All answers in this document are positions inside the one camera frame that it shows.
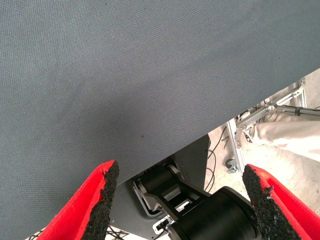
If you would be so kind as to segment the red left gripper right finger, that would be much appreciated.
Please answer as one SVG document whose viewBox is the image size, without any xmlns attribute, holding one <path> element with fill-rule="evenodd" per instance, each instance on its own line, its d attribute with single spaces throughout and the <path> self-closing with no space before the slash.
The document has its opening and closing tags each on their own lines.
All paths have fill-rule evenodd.
<svg viewBox="0 0 320 240">
<path fill-rule="evenodd" d="M 242 180 L 264 240 L 320 238 L 320 217 L 272 174 L 247 164 Z"/>
</svg>

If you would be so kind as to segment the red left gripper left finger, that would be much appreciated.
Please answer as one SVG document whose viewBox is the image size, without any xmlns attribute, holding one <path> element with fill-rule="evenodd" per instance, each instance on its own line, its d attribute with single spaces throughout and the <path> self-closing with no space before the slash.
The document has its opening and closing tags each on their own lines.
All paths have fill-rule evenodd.
<svg viewBox="0 0 320 240">
<path fill-rule="evenodd" d="M 38 239 L 104 240 L 118 176 L 116 160 L 95 168 Z"/>
</svg>

